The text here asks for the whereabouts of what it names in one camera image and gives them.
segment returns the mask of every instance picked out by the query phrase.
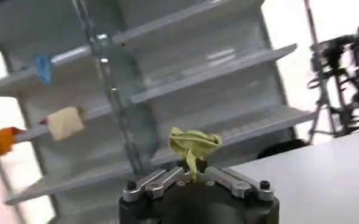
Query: orange object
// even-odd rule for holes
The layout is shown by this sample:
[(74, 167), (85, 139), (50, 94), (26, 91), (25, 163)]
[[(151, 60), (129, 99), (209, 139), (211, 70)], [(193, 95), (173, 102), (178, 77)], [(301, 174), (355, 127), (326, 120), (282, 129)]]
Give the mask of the orange object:
[(23, 131), (15, 127), (0, 129), (0, 156), (6, 155), (12, 150), (15, 136), (20, 133), (23, 133)]

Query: white tabletop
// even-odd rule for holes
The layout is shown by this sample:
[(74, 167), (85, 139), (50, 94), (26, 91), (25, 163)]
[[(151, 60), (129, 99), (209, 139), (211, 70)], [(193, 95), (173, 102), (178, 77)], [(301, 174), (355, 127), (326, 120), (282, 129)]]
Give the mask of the white tabletop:
[(359, 224), (359, 134), (232, 169), (271, 182), (281, 224)]

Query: blue object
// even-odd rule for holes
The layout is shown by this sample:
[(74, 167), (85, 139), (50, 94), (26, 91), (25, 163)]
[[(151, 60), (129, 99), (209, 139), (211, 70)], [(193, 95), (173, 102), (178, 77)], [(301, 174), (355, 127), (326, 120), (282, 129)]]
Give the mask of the blue object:
[(52, 61), (49, 55), (38, 55), (34, 58), (35, 67), (38, 71), (38, 77), (46, 84), (50, 85), (52, 82)]

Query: white shelf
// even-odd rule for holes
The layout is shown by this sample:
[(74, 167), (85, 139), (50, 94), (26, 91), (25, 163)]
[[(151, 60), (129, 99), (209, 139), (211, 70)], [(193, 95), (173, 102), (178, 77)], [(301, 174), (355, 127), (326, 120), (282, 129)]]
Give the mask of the white shelf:
[(210, 66), (208, 66), (207, 64), (205, 64), (205, 66), (197, 66), (193, 69), (194, 73), (192, 73), (190, 76), (189, 71), (191, 71), (191, 69), (186, 69), (186, 72), (180, 72), (179, 74), (177, 74), (177, 76), (180, 76), (179, 80), (176, 80), (174, 82), (167, 81), (161, 86), (151, 88), (143, 93), (139, 93), (132, 96), (131, 100), (133, 103), (141, 103), (159, 96), (163, 96), (168, 93), (172, 93), (174, 91), (178, 91), (180, 89), (206, 82), (211, 79), (222, 77), (224, 75), (229, 75), (255, 65), (259, 65), (268, 61), (275, 61), (292, 53), (294, 50), (296, 50), (296, 48), (297, 45), (292, 44), (277, 50), (265, 50), (256, 54), (252, 54), (250, 56), (228, 61), (227, 63), (224, 63), (212, 69), (210, 69)]
[[(110, 114), (112, 112), (112, 109), (109, 105), (93, 109), (91, 111), (87, 111), (83, 117), (84, 121), (93, 120), (97, 117), (104, 116), (106, 114)], [(16, 141), (17, 142), (24, 142), (24, 141), (30, 141), (33, 138), (37, 138), (41, 135), (45, 135), (49, 133), (49, 129), (47, 125), (37, 125), (33, 127), (30, 130), (27, 130), (25, 133), (17, 135)]]
[(118, 223), (118, 204), (97, 206), (54, 218), (49, 224), (112, 224)]
[(8, 205), (15, 205), (22, 201), (41, 197), (43, 195), (56, 194), (70, 189), (98, 183), (120, 175), (130, 174), (132, 167), (128, 161), (118, 162), (116, 156), (80, 163), (70, 169), (61, 169), (44, 176), (26, 190), (11, 195), (5, 201)]
[[(69, 62), (77, 61), (78, 64), (72, 66), (86, 66), (90, 65), (92, 62), (88, 58), (89, 55), (91, 55), (90, 48), (88, 46), (81, 46), (64, 54), (53, 57), (52, 62), (55, 67), (66, 65)], [(38, 72), (35, 67), (30, 67), (0, 79), (0, 96), (13, 96), (19, 90), (26, 89), (29, 86), (44, 85), (38, 78), (37, 73)]]
[(260, 9), (265, 0), (207, 0), (177, 13), (172, 13), (113, 37), (115, 44), (128, 47), (142, 46), (174, 33), (197, 27), (221, 16), (230, 16), (245, 9)]
[[(313, 120), (315, 112), (300, 111), (295, 108), (277, 105), (253, 113), (243, 114), (225, 121), (217, 122), (203, 128), (203, 131), (215, 133), (222, 137), (222, 147), (265, 135), (277, 130), (293, 127), (297, 124)], [(179, 157), (169, 148), (160, 149), (152, 164), (177, 161)]]

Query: metal pole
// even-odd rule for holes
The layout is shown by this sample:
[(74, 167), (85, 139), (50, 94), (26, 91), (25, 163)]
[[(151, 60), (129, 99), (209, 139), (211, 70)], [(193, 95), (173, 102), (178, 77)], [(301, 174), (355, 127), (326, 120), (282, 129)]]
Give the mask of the metal pole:
[(132, 166), (135, 173), (143, 172), (144, 167), (142, 166), (137, 150), (134, 149), (134, 144), (131, 137), (132, 134), (127, 126), (129, 122), (127, 122), (127, 117), (125, 115), (125, 106), (123, 105), (117, 92), (118, 85), (114, 83), (113, 79), (111, 78), (113, 75), (112, 70), (110, 68), (110, 64), (108, 63), (108, 58), (104, 55), (101, 40), (98, 39), (98, 34), (95, 31), (94, 24), (88, 15), (87, 5), (84, 0), (73, 0), (73, 3), (79, 16), (79, 21), (87, 37), (88, 43), (90, 44), (93, 56), (96, 59), (99, 72), (101, 73), (105, 93), (112, 106), (112, 110), (115, 113), (116, 122), (125, 141), (124, 147), (130, 165)]
[[(315, 56), (315, 63), (318, 68), (322, 68), (321, 61), (320, 61), (319, 40), (318, 40), (318, 37), (316, 36), (316, 27), (315, 27), (315, 21), (313, 19), (312, 9), (310, 7), (309, 0), (304, 0), (304, 2), (305, 2), (305, 8), (307, 10), (307, 18), (308, 18), (311, 37), (312, 37), (312, 41), (313, 41), (313, 51), (314, 51), (313, 55)], [(323, 97), (323, 99), (321, 99), (321, 101), (323, 101), (327, 105), (328, 112), (329, 112), (328, 115), (329, 115), (331, 132), (332, 132), (332, 135), (335, 136), (336, 128), (335, 128), (334, 121), (332, 119), (332, 113), (330, 110), (331, 103), (330, 103), (330, 98), (329, 98), (329, 94), (327, 91), (327, 84), (326, 84), (326, 81), (324, 78), (324, 71), (322, 69), (319, 69), (318, 76), (319, 76), (319, 84), (320, 84), (320, 89), (321, 89), (321, 97)]]
[(316, 133), (316, 127), (318, 126), (319, 123), (319, 118), (320, 118), (320, 112), (321, 112), (321, 107), (322, 105), (320, 103), (317, 103), (316, 105), (316, 117), (312, 122), (312, 126), (311, 129), (309, 129), (309, 143), (312, 144), (313, 142), (313, 138), (315, 137), (315, 133)]
[[(25, 121), (26, 128), (28, 130), (31, 130), (33, 125), (30, 122), (29, 113), (27, 112), (26, 107), (25, 107), (26, 104), (24, 101), (24, 97), (21, 93), (18, 93), (16, 99), (17, 99), (18, 105), (21, 108), (21, 114)], [(44, 163), (43, 155), (40, 152), (40, 148), (39, 148), (38, 144), (36, 143), (35, 139), (32, 139), (30, 143), (32, 144), (32, 149), (34, 151), (34, 158), (38, 162), (40, 173), (42, 176), (45, 176), (48, 174), (48, 171), (47, 171), (47, 168)], [(55, 195), (48, 195), (48, 198), (49, 198), (49, 202), (52, 204), (53, 210), (55, 212), (55, 217), (56, 217), (57, 215), (60, 214), (59, 201), (56, 199)]]

